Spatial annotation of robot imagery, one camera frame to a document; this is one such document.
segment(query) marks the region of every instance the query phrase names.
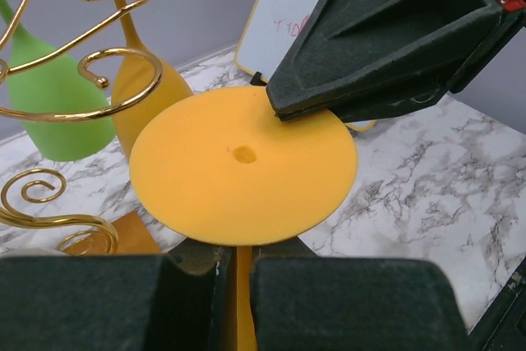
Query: white marble surface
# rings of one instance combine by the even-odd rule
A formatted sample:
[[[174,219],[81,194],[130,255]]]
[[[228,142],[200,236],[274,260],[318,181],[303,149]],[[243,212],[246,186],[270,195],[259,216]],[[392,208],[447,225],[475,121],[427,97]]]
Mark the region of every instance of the white marble surface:
[[[246,84],[232,60],[231,53],[213,58],[183,75],[195,91]],[[453,284],[472,328],[526,253],[526,136],[444,98],[434,108],[380,121],[355,138],[359,169],[353,190],[301,238],[322,256],[434,261]],[[183,239],[141,208],[117,142],[75,163],[53,163],[22,136],[2,145],[0,164],[2,185],[35,167],[56,169],[68,180],[61,198],[39,206],[24,202],[14,187],[9,197],[21,211],[115,220],[138,210],[164,251]],[[52,247],[73,230],[0,224],[0,253]]]

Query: orange disc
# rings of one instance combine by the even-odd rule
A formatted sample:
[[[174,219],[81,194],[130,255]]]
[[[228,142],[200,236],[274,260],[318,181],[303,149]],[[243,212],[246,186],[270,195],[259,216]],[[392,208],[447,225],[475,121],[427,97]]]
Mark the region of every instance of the orange disc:
[[[264,87],[184,99],[136,140],[130,179],[162,224],[219,245],[278,242],[344,201],[357,172],[348,129],[330,111],[281,122]]]

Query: wine glass holder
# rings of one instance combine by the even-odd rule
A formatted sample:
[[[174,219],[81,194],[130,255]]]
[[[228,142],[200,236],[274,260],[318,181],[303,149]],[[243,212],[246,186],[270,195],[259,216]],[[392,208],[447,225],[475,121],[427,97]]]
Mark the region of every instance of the wine glass holder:
[[[29,1],[30,0],[21,0],[21,3],[16,9],[16,12],[11,22],[8,24],[5,33],[0,39],[0,49],[2,49],[12,37]],[[9,67],[7,63],[0,58],[0,84],[2,84],[9,76],[15,75],[17,73],[26,72],[32,68],[39,67],[47,62],[53,61],[57,57],[60,57],[64,53],[67,53],[72,48],[75,48],[78,44],[86,41],[96,33],[100,32],[102,29],[108,27],[109,25],[112,25],[115,21],[120,20],[123,16],[130,13],[132,10],[135,10],[136,8],[144,5],[148,1],[149,0],[136,0],[135,2],[126,3],[125,6],[120,7],[116,12],[102,20],[99,24],[93,26],[85,33],[77,36],[75,39],[69,41],[67,44],[64,44],[62,47],[41,58],[32,60],[30,62],[26,62],[21,65],[17,65],[15,67]],[[101,90],[107,90],[109,88],[108,78],[104,76],[98,76],[93,72],[90,72],[90,64],[109,57],[130,55],[144,58],[147,62],[149,62],[154,68],[154,75],[151,77],[150,82],[142,90],[140,90],[138,93],[136,93],[128,99],[121,100],[116,104],[111,104],[101,109],[87,111],[84,113],[28,113],[24,111],[17,111],[15,109],[5,109],[3,107],[0,107],[0,116],[13,118],[18,121],[31,122],[90,122],[101,118],[112,117],[117,113],[130,109],[133,106],[138,105],[149,95],[151,95],[159,86],[159,83],[162,80],[163,66],[160,60],[155,55],[153,55],[149,51],[138,48],[107,48],[86,55],[78,62],[77,68],[78,73],[86,80],[91,81]],[[107,254],[114,254],[117,251],[118,233],[116,229],[112,226],[112,224],[106,219],[102,219],[95,215],[83,214],[36,217],[16,210],[7,199],[8,191],[16,182],[18,182],[22,178],[34,174],[52,175],[60,182],[60,186],[57,189],[54,185],[44,180],[33,180],[27,182],[21,188],[20,191],[20,194],[25,201],[35,204],[46,203],[59,198],[65,192],[67,180],[62,174],[60,174],[56,170],[29,169],[22,173],[19,173],[13,178],[9,179],[3,186],[2,190],[0,190],[0,201],[2,202],[2,207],[0,207],[1,223],[24,229],[50,229],[73,225],[87,226],[91,227],[91,229],[75,232],[67,236],[56,246],[56,248],[58,250],[63,251],[66,247],[71,246],[72,244],[75,244],[77,242],[86,240],[89,242],[89,239],[87,237],[89,235],[97,233],[104,237],[104,240],[106,242]],[[57,191],[51,196],[45,198],[34,198],[30,196],[29,190],[33,186],[37,185],[45,187],[50,191],[54,191],[56,189]],[[88,251],[89,247],[79,255],[83,255]]]

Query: whiteboard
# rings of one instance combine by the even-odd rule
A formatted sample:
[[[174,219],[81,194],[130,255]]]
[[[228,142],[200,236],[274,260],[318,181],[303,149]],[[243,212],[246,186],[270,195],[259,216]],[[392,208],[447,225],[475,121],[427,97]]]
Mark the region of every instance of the whiteboard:
[[[274,74],[318,0],[256,0],[234,61],[264,82]]]

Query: red handwriting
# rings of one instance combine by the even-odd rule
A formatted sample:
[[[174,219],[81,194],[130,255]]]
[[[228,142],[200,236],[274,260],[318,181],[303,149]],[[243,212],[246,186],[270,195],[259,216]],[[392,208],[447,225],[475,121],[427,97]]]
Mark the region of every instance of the red handwriting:
[[[274,20],[274,25],[276,27],[276,33],[296,37],[297,35],[299,35],[299,32],[302,31],[303,27],[307,23],[309,16],[310,16],[309,14],[304,16],[301,22],[292,22],[292,21],[287,21],[285,19]]]

